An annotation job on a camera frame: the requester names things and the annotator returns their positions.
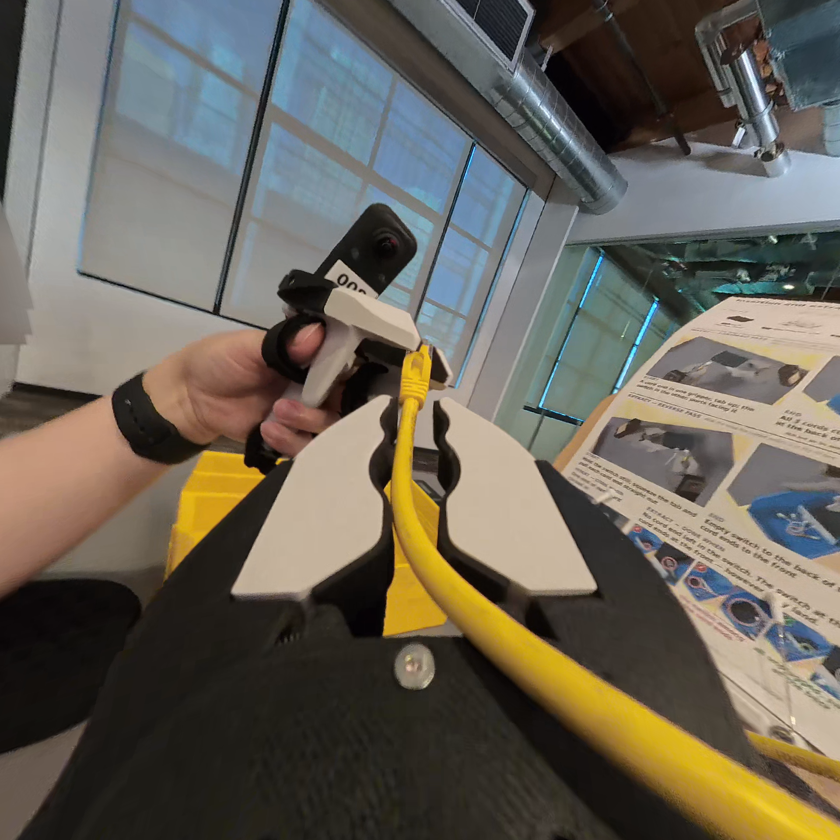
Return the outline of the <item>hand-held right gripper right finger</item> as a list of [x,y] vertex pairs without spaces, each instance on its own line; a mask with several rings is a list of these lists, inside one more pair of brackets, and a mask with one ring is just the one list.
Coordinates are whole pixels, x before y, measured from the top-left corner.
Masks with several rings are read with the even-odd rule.
[[500,427],[453,399],[434,405],[439,550],[504,592],[590,595],[596,582],[537,461]]

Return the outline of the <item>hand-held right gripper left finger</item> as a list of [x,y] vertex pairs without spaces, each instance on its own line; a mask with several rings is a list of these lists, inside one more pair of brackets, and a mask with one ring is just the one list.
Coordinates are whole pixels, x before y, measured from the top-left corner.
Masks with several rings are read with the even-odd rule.
[[397,404],[380,395],[290,462],[231,589],[240,601],[335,606],[354,634],[382,634],[394,575]]

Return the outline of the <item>person's left forearm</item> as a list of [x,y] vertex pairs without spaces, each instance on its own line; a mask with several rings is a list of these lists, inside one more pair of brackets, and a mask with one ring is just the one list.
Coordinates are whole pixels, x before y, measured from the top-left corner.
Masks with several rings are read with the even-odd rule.
[[105,397],[3,439],[2,595],[78,546],[160,473],[132,451]]

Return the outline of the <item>person's left hand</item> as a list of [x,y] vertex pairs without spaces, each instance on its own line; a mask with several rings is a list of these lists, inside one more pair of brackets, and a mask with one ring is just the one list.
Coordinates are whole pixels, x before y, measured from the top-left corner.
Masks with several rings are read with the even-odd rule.
[[195,444],[226,437],[244,443],[259,427],[266,445],[282,457],[298,455],[340,419],[341,388],[320,407],[291,396],[291,383],[263,360],[265,332],[241,330],[201,339],[143,375],[154,408]]

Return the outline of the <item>yellow plastic bin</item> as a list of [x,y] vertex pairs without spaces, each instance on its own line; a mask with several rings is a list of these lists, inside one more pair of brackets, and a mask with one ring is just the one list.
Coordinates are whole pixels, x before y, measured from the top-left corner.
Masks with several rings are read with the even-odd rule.
[[[245,466],[241,455],[210,451],[201,455],[182,489],[171,528],[164,578],[262,480]],[[384,637],[439,631],[446,615],[417,579],[398,540],[394,542],[393,573],[386,595]]]

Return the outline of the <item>large grid window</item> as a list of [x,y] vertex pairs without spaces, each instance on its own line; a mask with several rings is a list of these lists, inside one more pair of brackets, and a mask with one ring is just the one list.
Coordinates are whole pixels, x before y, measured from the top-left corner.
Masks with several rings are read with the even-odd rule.
[[321,2],[116,2],[81,275],[250,326],[369,205],[416,255],[384,300],[460,389],[530,190]]

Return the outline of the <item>interior glass window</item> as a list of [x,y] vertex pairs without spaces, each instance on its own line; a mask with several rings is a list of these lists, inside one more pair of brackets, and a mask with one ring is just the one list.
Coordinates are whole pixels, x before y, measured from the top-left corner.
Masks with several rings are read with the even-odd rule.
[[585,420],[679,328],[647,283],[592,246],[566,248],[539,314],[554,316],[537,338],[534,379],[523,409],[562,423]]

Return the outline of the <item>black wrist watch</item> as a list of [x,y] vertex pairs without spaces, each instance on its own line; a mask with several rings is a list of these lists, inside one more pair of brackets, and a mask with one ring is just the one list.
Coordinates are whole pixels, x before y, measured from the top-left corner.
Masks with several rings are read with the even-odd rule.
[[157,465],[176,466],[207,450],[210,444],[189,440],[161,415],[145,391],[145,373],[139,372],[111,394],[115,424],[132,452]]

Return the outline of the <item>printed instruction poster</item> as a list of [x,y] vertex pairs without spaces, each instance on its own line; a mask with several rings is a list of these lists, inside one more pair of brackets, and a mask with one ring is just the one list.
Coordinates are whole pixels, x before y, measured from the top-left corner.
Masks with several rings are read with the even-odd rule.
[[839,307],[730,297],[563,470],[617,515],[762,731],[839,750]]

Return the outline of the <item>white air vent box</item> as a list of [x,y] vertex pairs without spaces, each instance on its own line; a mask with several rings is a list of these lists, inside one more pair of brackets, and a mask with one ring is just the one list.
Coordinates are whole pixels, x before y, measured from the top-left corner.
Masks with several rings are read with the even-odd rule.
[[529,1],[453,1],[449,5],[510,70],[519,63],[536,10]]

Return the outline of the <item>person's black shorts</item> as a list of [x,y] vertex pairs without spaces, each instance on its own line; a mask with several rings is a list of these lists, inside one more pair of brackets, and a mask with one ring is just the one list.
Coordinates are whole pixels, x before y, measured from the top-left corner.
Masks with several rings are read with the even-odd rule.
[[131,589],[67,579],[23,585],[1,601],[1,753],[86,720],[141,615]]

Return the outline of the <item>black ceiling pipe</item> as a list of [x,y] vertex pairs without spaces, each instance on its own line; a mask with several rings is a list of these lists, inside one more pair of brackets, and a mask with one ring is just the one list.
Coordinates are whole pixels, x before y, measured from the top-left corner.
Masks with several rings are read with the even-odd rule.
[[669,102],[665,99],[661,91],[656,87],[644,68],[643,63],[638,58],[636,51],[627,38],[627,35],[617,21],[614,7],[607,1],[591,1],[591,5],[595,14],[601,18],[605,26],[612,31],[619,49],[643,84],[646,93],[652,102],[654,113],[658,121],[670,129],[670,132],[681,153],[684,156],[690,156],[692,154],[692,149],[683,130],[677,122],[673,109],[670,107]]

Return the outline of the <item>silver insulated pipes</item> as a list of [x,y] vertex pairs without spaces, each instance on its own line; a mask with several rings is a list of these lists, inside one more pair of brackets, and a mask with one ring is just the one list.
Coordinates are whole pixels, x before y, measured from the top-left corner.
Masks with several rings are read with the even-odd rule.
[[748,23],[760,25],[758,3],[730,3],[699,21],[696,42],[721,104],[738,112],[731,147],[751,150],[764,175],[782,177],[790,170],[791,159],[753,51],[757,36],[730,34]]

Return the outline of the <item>spiral metal air duct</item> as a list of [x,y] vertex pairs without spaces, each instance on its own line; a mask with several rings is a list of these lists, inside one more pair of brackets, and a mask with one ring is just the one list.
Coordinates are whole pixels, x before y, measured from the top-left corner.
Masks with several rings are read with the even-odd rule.
[[588,214],[607,214],[622,201],[627,181],[533,59],[494,69],[478,91]]

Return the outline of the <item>rectangular metal duct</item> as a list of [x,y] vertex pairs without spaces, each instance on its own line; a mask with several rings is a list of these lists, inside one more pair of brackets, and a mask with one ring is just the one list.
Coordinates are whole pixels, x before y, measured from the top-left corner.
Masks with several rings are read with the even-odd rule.
[[839,2],[758,1],[773,72],[792,111],[839,100]]

